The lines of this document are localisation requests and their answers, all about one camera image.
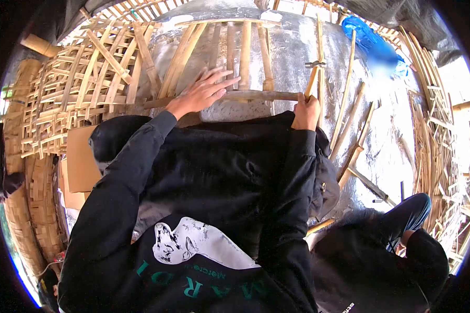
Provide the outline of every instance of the tarp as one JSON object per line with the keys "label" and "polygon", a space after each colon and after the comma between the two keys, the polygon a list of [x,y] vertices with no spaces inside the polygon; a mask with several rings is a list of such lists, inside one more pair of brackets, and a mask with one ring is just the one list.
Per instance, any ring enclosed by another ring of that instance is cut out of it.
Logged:
{"label": "tarp", "polygon": [[444,66],[462,55],[451,32],[428,0],[325,0],[338,3],[364,19],[383,27],[402,25],[420,44],[439,51],[437,65]]}

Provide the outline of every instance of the right hand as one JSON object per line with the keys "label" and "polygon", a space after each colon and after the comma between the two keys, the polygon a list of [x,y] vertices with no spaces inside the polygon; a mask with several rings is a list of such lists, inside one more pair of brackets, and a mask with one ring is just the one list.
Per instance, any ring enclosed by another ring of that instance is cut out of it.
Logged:
{"label": "right hand", "polygon": [[233,71],[223,71],[222,67],[210,71],[207,71],[207,68],[203,68],[195,78],[195,81],[189,84],[178,97],[169,102],[165,109],[172,113],[176,120],[179,121],[187,113],[198,112],[210,107],[214,101],[219,100],[219,98],[225,95],[225,87],[240,80],[240,77],[235,77],[215,84],[218,79],[231,73]]}
{"label": "right hand", "polygon": [[320,116],[320,104],[316,97],[310,96],[308,102],[302,93],[298,93],[298,104],[294,107],[293,129],[315,131]]}

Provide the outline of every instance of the silver insulation sheet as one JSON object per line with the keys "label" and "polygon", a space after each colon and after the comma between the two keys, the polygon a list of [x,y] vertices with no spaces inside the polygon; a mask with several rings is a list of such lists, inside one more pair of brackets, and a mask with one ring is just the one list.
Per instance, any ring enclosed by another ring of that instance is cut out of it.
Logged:
{"label": "silver insulation sheet", "polygon": [[[230,16],[259,17],[261,11],[254,9],[252,1],[237,0],[238,4],[244,4],[243,8],[234,8],[233,2],[216,1],[217,7],[213,10],[205,9],[202,3],[210,1],[195,0],[180,6],[181,15],[188,19],[203,20],[209,18],[222,18]],[[164,17],[164,21],[173,18],[173,14],[179,11],[172,10],[170,15]],[[306,89],[311,69],[304,67],[305,62],[317,59],[317,34],[316,19],[291,13],[275,11],[282,15],[282,27],[268,29],[269,46],[272,61],[272,72],[275,81],[275,90],[284,92],[303,92]],[[240,38],[242,36],[242,24],[236,23],[234,68],[238,75]],[[346,38],[338,25],[323,22],[324,54],[327,66],[324,122],[323,129],[329,138],[334,131],[336,119],[339,113],[341,99],[343,97],[346,76],[348,70],[351,41]],[[177,49],[184,29],[174,28],[160,31],[150,42],[150,51],[157,67],[160,78],[163,80],[171,59]],[[199,72],[208,65],[211,51],[213,50],[212,36],[214,25],[208,25],[200,37],[178,83],[177,92],[181,91]],[[218,66],[226,66],[226,25],[221,28],[218,44]],[[264,72],[260,51],[260,43],[257,29],[253,24],[251,35],[251,63],[250,63],[250,89],[261,90],[263,86]],[[142,88],[138,96],[147,97],[149,88],[146,87],[147,78],[142,73]],[[373,77],[366,66],[366,55],[356,49],[353,64],[353,73],[350,87],[347,91],[346,110],[343,123],[352,114],[355,95],[360,83],[365,82],[366,88],[362,103],[354,114],[353,125],[345,130],[348,136],[341,144],[338,155],[333,160],[337,170],[345,165],[349,155],[349,147],[356,141],[362,129],[370,103],[373,102],[376,110],[370,123],[369,133],[364,143],[364,151],[360,154],[357,170],[376,184],[389,195],[396,203],[401,200],[401,181],[404,182],[405,196],[413,192],[414,175],[409,158],[414,160],[414,133],[411,111],[407,97],[407,88],[419,91],[418,84],[413,73],[405,80],[392,80],[389,78]],[[272,103],[250,102],[241,104],[238,102],[216,103],[212,107],[191,115],[187,121],[182,121],[182,126],[205,122],[240,121],[272,114],[279,114],[286,110],[292,110],[294,103],[290,101],[275,101]],[[153,109],[150,113],[155,116],[161,109]],[[373,203],[378,199],[369,191],[362,182],[351,177],[341,191],[338,205],[325,218],[339,218],[345,211],[351,209],[363,209],[373,207],[376,210],[388,211],[391,207],[385,203]]]}

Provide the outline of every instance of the fingers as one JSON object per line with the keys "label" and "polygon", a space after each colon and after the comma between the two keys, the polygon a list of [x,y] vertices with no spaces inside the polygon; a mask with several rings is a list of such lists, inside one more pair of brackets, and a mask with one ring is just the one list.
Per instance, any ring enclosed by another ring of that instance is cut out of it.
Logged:
{"label": "fingers", "polygon": [[201,80],[202,80],[202,81],[207,80],[207,79],[208,79],[209,77],[211,77],[215,72],[219,72],[219,71],[221,71],[222,69],[223,69],[223,67],[219,66],[219,67],[214,68],[214,69],[212,69],[212,70],[210,70],[210,71],[206,71],[206,72],[202,75]]}
{"label": "fingers", "polygon": [[308,105],[309,106],[319,105],[319,100],[314,95],[311,95],[310,99],[308,100]]}
{"label": "fingers", "polygon": [[198,82],[199,80],[202,79],[202,77],[206,74],[207,72],[207,67],[202,67],[201,71],[198,72],[197,76],[195,77],[194,82]]}
{"label": "fingers", "polygon": [[232,84],[238,82],[238,81],[240,80],[240,78],[241,78],[241,77],[238,76],[238,77],[235,77],[235,78],[232,78],[232,79],[227,79],[227,80],[225,80],[225,81],[223,81],[223,82],[220,82],[220,83],[215,84],[215,85],[212,86],[212,87],[209,87],[209,89],[207,89],[206,91],[207,91],[208,93],[213,94],[213,93],[215,93],[216,91],[218,91],[218,90],[220,90],[220,89],[222,89],[222,88],[228,87],[229,85],[232,85]]}
{"label": "fingers", "polygon": [[233,71],[218,71],[218,72],[214,72],[212,74],[211,77],[207,78],[205,80],[205,83],[206,84],[214,84],[215,82],[217,82],[220,78],[222,77],[225,77],[227,75],[230,75],[231,73],[233,73]]}
{"label": "fingers", "polygon": [[226,94],[226,89],[220,89],[216,91],[212,96],[207,98],[208,103],[214,103],[214,101],[221,99],[222,96]]}
{"label": "fingers", "polygon": [[305,95],[303,93],[298,92],[298,103],[306,103]]}

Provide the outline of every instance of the white graphic print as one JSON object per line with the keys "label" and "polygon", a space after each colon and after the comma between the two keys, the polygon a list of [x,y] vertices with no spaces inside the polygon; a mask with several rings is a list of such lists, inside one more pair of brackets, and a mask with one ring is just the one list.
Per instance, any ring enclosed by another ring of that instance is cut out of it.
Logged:
{"label": "white graphic print", "polygon": [[166,223],[156,223],[153,255],[163,264],[180,264],[201,254],[232,269],[261,267],[214,226],[183,217],[171,231]]}

